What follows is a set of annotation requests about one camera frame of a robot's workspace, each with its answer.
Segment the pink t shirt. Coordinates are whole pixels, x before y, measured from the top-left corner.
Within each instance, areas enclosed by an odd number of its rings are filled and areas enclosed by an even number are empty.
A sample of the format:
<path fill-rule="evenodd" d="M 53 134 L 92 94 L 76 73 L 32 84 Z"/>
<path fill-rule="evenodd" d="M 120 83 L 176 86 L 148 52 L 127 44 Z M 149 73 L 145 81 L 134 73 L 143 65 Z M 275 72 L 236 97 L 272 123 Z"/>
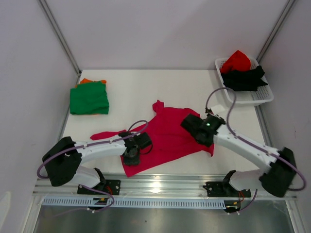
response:
<path fill-rule="evenodd" d="M 198 144 L 181 127 L 181 122 L 187 115 L 200 117 L 199 113 L 190 108 L 166 107 L 164 102 L 159 100 L 152 105 L 152 108 L 155 116 L 148 122 L 145 132 L 149 135 L 153 148 L 150 152 L 147 149 L 143 150 L 139 165 L 128 166 L 124 163 L 124 159 L 121 159 L 127 177 L 200 151 L 214 154 L 214 145 L 206 147 Z"/>

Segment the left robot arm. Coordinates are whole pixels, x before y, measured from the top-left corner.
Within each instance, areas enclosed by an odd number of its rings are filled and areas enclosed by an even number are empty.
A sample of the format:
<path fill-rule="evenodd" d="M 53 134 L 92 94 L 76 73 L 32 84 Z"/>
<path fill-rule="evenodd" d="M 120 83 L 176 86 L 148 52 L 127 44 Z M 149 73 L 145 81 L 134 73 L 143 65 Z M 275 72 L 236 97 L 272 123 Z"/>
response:
<path fill-rule="evenodd" d="M 62 138 L 42 158 L 47 179 L 53 187 L 74 183 L 88 187 L 94 194 L 105 190 L 106 180 L 98 168 L 85 163 L 105 157 L 120 156 L 126 165 L 140 164 L 144 149 L 152 150 L 147 133 L 121 132 L 113 137 L 92 142 L 74 142 L 70 136 Z"/>

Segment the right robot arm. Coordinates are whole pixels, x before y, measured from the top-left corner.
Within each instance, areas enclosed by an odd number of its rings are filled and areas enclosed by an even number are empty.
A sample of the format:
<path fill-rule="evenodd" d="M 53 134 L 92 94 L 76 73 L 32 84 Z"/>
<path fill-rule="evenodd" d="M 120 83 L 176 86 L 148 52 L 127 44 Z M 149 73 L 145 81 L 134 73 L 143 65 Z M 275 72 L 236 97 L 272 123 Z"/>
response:
<path fill-rule="evenodd" d="M 290 149 L 278 150 L 237 134 L 224 119 L 213 114 L 208 114 L 206 119 L 189 114 L 181 122 L 181 127 L 198 144 L 222 146 L 257 167 L 255 170 L 228 172 L 222 183 L 222 191 L 226 195 L 233 196 L 238 191 L 257 189 L 282 198 L 289 191 L 297 174 L 294 154 Z"/>

